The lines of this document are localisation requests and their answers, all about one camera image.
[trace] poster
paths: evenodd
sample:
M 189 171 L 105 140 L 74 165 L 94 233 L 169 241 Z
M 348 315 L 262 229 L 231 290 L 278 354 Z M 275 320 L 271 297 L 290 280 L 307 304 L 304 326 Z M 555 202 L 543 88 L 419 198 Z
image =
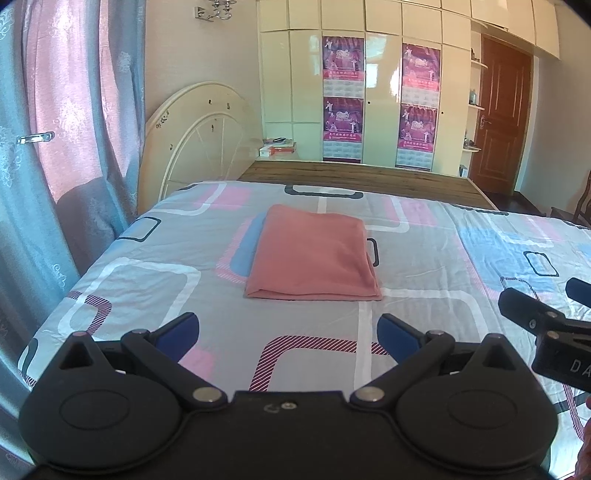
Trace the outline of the poster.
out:
M 361 163 L 365 39 L 323 37 L 324 159 Z
M 441 51 L 402 44 L 397 167 L 431 170 L 439 114 Z
M 403 103 L 400 106 L 398 148 L 433 153 L 437 110 Z
M 362 141 L 363 99 L 324 97 L 324 140 Z
M 365 39 L 323 37 L 325 80 L 365 80 Z
M 439 108 L 441 51 L 402 44 L 402 103 Z

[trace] brown door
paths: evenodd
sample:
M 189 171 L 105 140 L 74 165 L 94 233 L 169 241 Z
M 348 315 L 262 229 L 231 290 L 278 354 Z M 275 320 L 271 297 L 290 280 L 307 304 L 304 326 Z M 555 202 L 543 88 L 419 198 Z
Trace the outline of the brown door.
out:
M 531 92 L 532 57 L 482 37 L 480 112 L 469 177 L 485 192 L 513 194 Z

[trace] pink towel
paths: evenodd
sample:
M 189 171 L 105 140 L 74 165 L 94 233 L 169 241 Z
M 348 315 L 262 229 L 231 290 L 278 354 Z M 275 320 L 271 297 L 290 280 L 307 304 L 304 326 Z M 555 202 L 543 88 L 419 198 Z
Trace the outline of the pink towel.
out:
M 365 225 L 337 213 L 272 206 L 246 296 L 275 300 L 381 300 Z

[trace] blue curtain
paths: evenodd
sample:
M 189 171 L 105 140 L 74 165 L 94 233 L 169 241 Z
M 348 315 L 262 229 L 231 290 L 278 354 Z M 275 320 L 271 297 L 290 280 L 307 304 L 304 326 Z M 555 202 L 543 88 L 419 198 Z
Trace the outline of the blue curtain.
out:
M 0 478 L 30 468 L 20 353 L 135 218 L 145 0 L 17 0 L 0 12 Z M 53 131 L 50 142 L 17 138 Z

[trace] geometric patterned bedspread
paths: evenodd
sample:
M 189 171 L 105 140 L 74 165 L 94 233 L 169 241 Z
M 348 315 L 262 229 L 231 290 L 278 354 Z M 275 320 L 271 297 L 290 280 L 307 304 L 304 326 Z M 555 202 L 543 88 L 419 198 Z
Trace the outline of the geometric patterned bedspread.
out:
M 277 203 L 362 219 L 378 245 L 384 299 L 244 298 L 265 214 Z M 374 255 L 369 242 L 368 251 Z M 574 276 L 591 279 L 591 231 L 557 219 L 325 187 L 205 182 L 163 200 L 116 240 L 35 334 L 19 368 L 34 385 L 75 330 L 114 340 L 195 312 L 199 342 L 181 364 L 229 395 L 348 396 L 394 365 L 376 339 L 385 312 L 458 341 L 503 333 L 531 364 L 534 338 L 500 315 L 499 294 L 514 287 L 589 320 L 589 309 L 564 293 Z M 538 379 L 558 412 L 551 473 L 561 477 L 573 470 L 589 411 L 582 392 Z

